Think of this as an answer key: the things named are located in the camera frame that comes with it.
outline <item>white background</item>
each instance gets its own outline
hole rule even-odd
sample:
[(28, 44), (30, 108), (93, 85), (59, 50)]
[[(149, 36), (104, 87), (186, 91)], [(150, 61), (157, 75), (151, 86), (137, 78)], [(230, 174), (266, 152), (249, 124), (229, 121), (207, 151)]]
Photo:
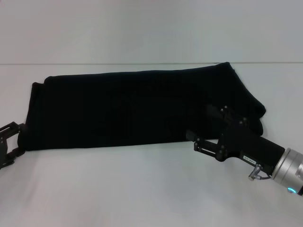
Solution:
[[(302, 151), (302, 7), (1, 0), (0, 126), (24, 122), (31, 84), (48, 76), (230, 61), (267, 109), (264, 137)], [(0, 170), (0, 226), (301, 227), (303, 199), (271, 180), (250, 182), (251, 171), (194, 152), (192, 142), (27, 152)]]

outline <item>blue led light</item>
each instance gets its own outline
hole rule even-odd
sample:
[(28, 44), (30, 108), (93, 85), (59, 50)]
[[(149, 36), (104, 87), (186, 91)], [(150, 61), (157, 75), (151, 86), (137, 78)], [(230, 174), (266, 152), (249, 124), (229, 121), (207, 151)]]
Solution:
[(293, 192), (293, 193), (297, 193), (294, 189), (292, 188), (288, 188), (289, 191)]

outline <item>silver cylindrical joint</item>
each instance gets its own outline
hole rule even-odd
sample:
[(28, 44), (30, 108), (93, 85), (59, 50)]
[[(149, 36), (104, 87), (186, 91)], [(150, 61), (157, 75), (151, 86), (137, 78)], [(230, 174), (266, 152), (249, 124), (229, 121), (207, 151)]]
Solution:
[(272, 179), (290, 193), (303, 193), (303, 154), (288, 148), (275, 167)]

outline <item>robotic arm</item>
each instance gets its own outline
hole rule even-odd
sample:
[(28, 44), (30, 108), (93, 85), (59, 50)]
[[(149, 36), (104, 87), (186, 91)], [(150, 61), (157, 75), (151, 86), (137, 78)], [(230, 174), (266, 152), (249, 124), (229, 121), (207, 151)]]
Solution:
[[(227, 106), (220, 109), (228, 127), (218, 140), (211, 143), (188, 130), (187, 140), (194, 142), (194, 150), (223, 162), (229, 157), (237, 157), (254, 167), (248, 176), (253, 181), (273, 179), (286, 187), (288, 192), (303, 195), (303, 155), (254, 134), (248, 127), (249, 121), (234, 113)], [(262, 177), (262, 171), (268, 177)]]

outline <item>black cloth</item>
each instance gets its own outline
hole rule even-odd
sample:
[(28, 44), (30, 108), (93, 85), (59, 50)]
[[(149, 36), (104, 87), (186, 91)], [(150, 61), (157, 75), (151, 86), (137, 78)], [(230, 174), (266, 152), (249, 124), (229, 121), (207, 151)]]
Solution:
[(231, 107), (263, 133), (264, 106), (228, 62), (188, 70), (48, 77), (32, 87), (25, 150), (185, 141), (186, 129), (217, 139), (218, 109)]

